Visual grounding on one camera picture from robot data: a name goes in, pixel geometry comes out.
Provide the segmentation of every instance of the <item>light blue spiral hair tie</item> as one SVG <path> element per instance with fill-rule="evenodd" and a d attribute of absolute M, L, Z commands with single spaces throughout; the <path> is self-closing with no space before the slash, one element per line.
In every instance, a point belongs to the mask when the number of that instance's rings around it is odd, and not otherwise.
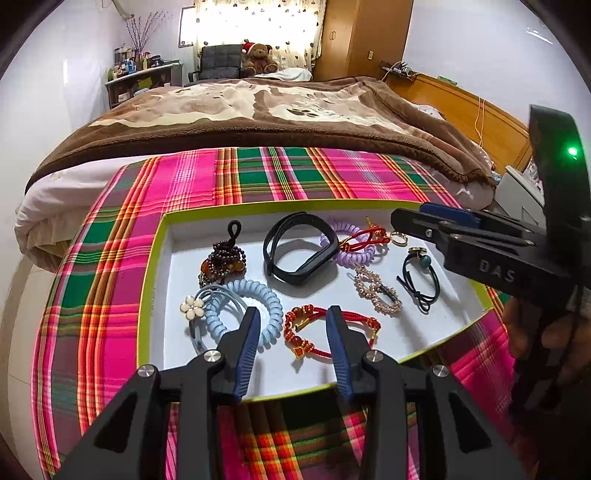
<path fill-rule="evenodd" d="M 222 323 L 219 317 L 220 310 L 229 300 L 238 300 L 246 309 L 246 304 L 240 297 L 250 297 L 259 300 L 269 310 L 269 324 L 261 329 L 259 347 L 269 345 L 272 338 L 278 338 L 283 329 L 283 307 L 275 292 L 261 282 L 254 280 L 234 280 L 224 287 L 230 295 L 219 296 L 217 292 L 212 294 L 204 307 L 205 322 L 207 329 L 219 342 L 228 328 Z"/>

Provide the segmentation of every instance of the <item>red string bracelet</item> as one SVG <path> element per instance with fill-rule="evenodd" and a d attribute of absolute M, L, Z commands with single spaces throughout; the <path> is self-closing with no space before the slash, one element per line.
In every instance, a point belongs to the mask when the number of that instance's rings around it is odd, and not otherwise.
<path fill-rule="evenodd" d="M 295 307 L 285 314 L 285 330 L 283 336 L 291 346 L 296 359 L 299 360 L 303 358 L 307 353 L 313 353 L 318 356 L 323 356 L 324 358 L 331 358 L 330 353 L 315 348 L 312 342 L 303 339 L 291 331 L 291 328 L 295 326 L 295 331 L 299 332 L 306 325 L 309 325 L 319 318 L 325 317 L 325 315 L 325 309 L 314 307 L 310 304 L 304 305 L 303 307 Z M 369 347 L 373 348 L 378 331 L 382 327 L 377 319 L 373 317 L 365 317 L 354 312 L 343 312 L 343 317 L 347 322 L 358 322 L 362 325 L 367 325 L 372 330 L 371 337 L 369 338 Z"/>
<path fill-rule="evenodd" d="M 367 240 L 359 241 L 353 245 L 349 245 L 349 242 L 361 235 L 369 235 Z M 350 237 L 346 238 L 342 242 L 339 243 L 340 249 L 343 252 L 351 253 L 351 252 L 358 252 L 359 250 L 363 250 L 368 245 L 375 245 L 375 244 L 387 244 L 390 242 L 390 238 L 386 236 L 386 230 L 380 226 L 374 226 L 372 228 L 368 228 L 367 230 L 361 230 Z"/>
<path fill-rule="evenodd" d="M 366 217 L 368 222 L 369 228 L 367 230 L 361 230 L 354 235 L 346 238 L 345 240 L 339 242 L 339 246 L 341 251 L 346 253 L 351 252 L 358 252 L 360 250 L 365 249 L 368 245 L 375 245 L 375 244 L 382 244 L 386 245 L 392 242 L 399 247 L 406 247 L 408 245 L 408 236 L 404 235 L 403 233 L 393 231 L 390 235 L 386 233 L 386 229 L 380 227 L 373 223 L 369 217 Z M 349 245 L 349 242 L 361 235 L 367 235 L 367 239 L 365 241 L 357 242 L 353 245 Z"/>

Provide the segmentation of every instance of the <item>white sheet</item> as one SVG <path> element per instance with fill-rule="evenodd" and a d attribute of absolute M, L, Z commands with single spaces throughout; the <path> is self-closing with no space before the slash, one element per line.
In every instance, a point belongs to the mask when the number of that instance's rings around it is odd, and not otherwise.
<path fill-rule="evenodd" d="M 309 82 L 312 74 L 309 70 L 299 67 L 289 67 L 275 73 L 259 73 L 255 77 L 264 79 L 284 80 L 285 82 Z"/>
<path fill-rule="evenodd" d="M 125 165 L 152 156 L 91 161 L 35 182 L 17 209 L 14 230 L 21 252 L 35 265 L 55 272 L 61 258 L 40 247 L 74 238 L 90 207 L 115 173 Z M 434 168 L 424 168 L 464 208 L 480 210 L 492 202 L 491 186 L 479 182 L 462 185 Z"/>

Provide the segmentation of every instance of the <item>metal screw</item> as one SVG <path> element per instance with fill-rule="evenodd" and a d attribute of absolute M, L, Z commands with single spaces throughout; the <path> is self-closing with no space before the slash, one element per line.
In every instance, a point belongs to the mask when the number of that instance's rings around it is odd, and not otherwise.
<path fill-rule="evenodd" d="M 449 369 L 445 365 L 435 365 L 432 372 L 439 378 L 444 378 L 449 375 Z"/>
<path fill-rule="evenodd" d="M 143 378 L 148 378 L 154 375 L 156 368 L 154 365 L 145 364 L 138 368 L 138 375 Z"/>
<path fill-rule="evenodd" d="M 203 358 L 206 362 L 215 363 L 222 358 L 222 354 L 217 350 L 208 350 L 203 354 Z"/>
<path fill-rule="evenodd" d="M 365 354 L 365 358 L 370 362 L 381 362 L 384 359 L 384 354 L 379 350 L 370 350 Z"/>

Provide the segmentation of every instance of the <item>brown beaded bracelet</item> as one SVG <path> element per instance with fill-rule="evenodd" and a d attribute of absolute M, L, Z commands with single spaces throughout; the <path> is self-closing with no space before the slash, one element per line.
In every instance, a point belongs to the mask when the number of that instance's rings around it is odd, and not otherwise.
<path fill-rule="evenodd" d="M 199 287 L 219 282 L 224 285 L 226 277 L 231 273 L 243 273 L 246 269 L 246 254 L 242 248 L 236 246 L 236 239 L 240 235 L 242 225 L 238 220 L 228 224 L 230 240 L 213 244 L 213 252 L 201 264 Z"/>

